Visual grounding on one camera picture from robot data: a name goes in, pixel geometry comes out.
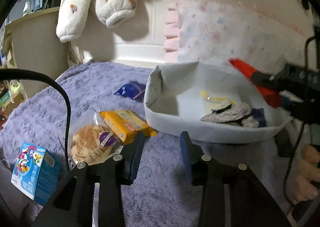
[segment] bed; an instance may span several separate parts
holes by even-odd
[[[89,109],[130,109],[145,119],[142,103],[113,93],[130,80],[146,83],[150,72],[150,69],[120,63],[91,63],[71,67],[57,82],[70,98],[71,122]],[[64,100],[53,88],[45,88],[9,116],[0,131],[0,158],[12,169],[19,148],[27,141],[46,147],[64,165],[59,141],[64,135],[65,119]],[[221,163],[248,165],[280,207],[288,210],[289,205],[282,195],[288,160],[277,155],[273,140],[247,145],[194,143]],[[145,142],[135,183],[122,186],[126,226],[197,226],[201,195],[202,187],[192,187],[186,181],[179,138],[159,132]],[[41,206],[30,200],[23,221],[30,224],[40,210]]]

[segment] blue snack packet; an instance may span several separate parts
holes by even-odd
[[[143,102],[146,85],[137,81],[130,81],[123,85],[114,95],[130,98],[138,102]]]

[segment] packaged cookie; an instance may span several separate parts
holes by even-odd
[[[106,161],[121,148],[116,134],[95,111],[88,111],[70,126],[68,154],[71,162],[89,165]]]
[[[145,137],[157,135],[153,128],[131,110],[104,111],[100,115],[124,145],[131,144],[138,131],[142,131]]]

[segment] cookie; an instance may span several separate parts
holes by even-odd
[[[88,125],[81,128],[72,138],[71,155],[73,159],[77,162],[85,161],[89,165],[103,162],[103,157],[109,156],[112,147],[102,147],[100,136],[110,132],[110,128],[101,125]]]

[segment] cardboard box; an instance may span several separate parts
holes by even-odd
[[[47,149],[24,142],[11,183],[43,206],[57,187],[59,173],[60,164]]]

